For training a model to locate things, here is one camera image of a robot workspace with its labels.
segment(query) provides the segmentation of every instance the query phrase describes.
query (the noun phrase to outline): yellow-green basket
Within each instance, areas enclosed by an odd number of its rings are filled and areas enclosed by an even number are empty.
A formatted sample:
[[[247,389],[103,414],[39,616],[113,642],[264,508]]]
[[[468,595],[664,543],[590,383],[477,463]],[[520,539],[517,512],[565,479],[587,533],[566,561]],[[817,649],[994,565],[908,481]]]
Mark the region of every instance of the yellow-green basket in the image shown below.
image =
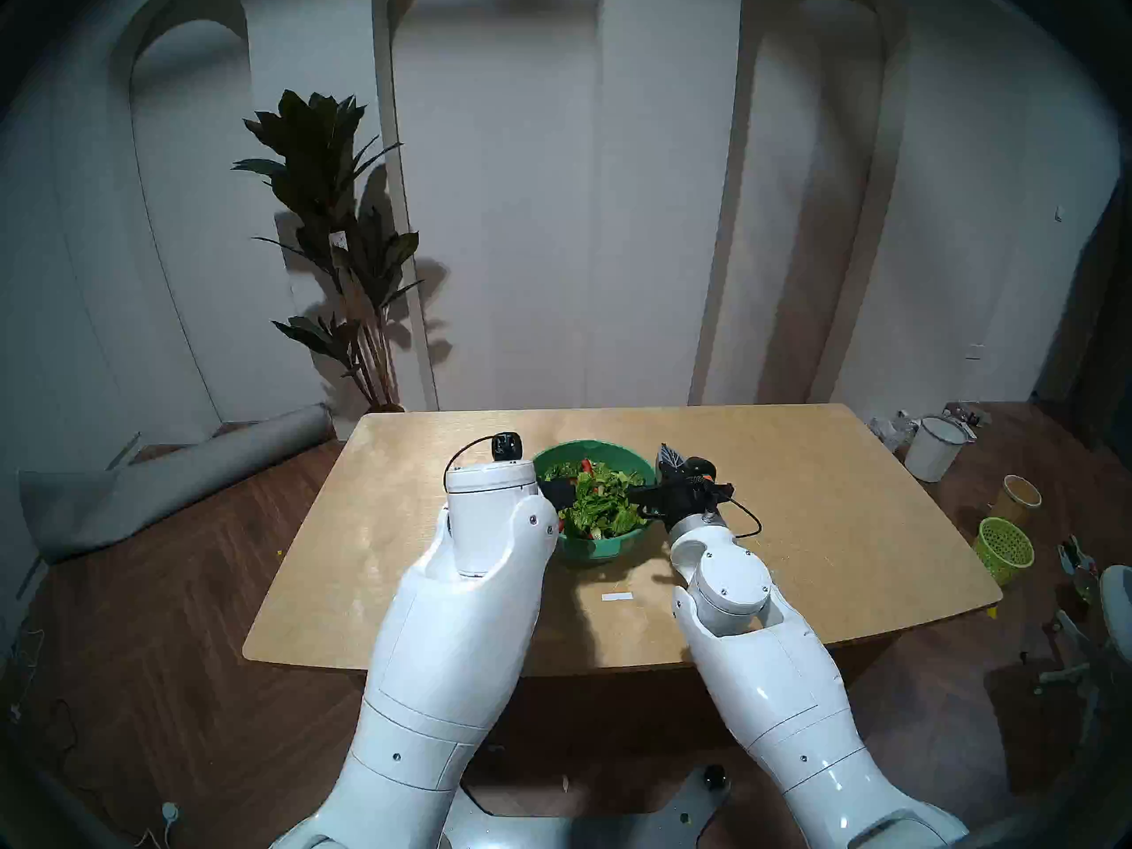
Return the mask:
[[[1034,544],[1022,530],[1002,517],[987,517],[979,523],[975,552],[1001,588],[1034,565]]]

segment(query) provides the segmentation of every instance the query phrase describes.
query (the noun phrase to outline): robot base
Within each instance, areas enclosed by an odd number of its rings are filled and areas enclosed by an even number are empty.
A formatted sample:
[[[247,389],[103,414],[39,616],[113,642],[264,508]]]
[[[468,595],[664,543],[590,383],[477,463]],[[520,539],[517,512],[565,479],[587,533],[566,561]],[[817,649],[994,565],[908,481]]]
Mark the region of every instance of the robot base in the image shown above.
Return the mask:
[[[697,767],[655,813],[556,818],[491,815],[460,788],[444,835],[453,849],[695,849],[730,791],[723,767]]]

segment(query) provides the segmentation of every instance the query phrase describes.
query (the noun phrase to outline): salad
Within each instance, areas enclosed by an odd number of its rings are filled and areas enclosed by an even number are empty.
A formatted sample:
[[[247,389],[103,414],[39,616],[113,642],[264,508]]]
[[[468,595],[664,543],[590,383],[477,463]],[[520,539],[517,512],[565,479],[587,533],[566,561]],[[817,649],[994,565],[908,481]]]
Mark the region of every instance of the salad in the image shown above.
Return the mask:
[[[649,521],[628,500],[629,487],[640,487],[637,473],[614,471],[604,462],[560,462],[543,473],[544,481],[567,478],[575,487],[576,501],[558,512],[561,531],[572,538],[608,539],[625,535]]]

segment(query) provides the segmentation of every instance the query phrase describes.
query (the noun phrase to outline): rolled mat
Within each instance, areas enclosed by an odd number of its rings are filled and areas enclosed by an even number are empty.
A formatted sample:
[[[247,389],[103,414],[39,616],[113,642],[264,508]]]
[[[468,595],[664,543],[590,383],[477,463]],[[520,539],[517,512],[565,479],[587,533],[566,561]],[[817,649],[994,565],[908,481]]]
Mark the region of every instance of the rolled mat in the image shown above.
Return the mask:
[[[77,557],[321,444],[333,435],[315,404],[113,471],[19,472],[24,521],[46,563]]]

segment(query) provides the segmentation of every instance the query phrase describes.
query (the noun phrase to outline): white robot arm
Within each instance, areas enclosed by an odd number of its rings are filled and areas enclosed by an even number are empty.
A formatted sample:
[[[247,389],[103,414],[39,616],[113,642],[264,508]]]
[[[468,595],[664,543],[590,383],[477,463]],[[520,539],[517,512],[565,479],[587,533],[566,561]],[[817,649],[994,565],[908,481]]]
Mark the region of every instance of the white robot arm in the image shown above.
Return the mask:
[[[337,782],[278,849],[436,849],[464,767],[518,680],[558,540],[533,464],[506,458],[515,449],[494,443],[503,461],[446,473],[448,504],[381,623]]]
[[[674,591],[672,615],[723,722],[774,780],[809,846],[938,847],[964,837],[958,818],[884,778],[833,659],[715,511],[730,487],[714,483],[704,460],[686,465],[662,447],[662,483],[638,496],[664,520],[688,585]]]

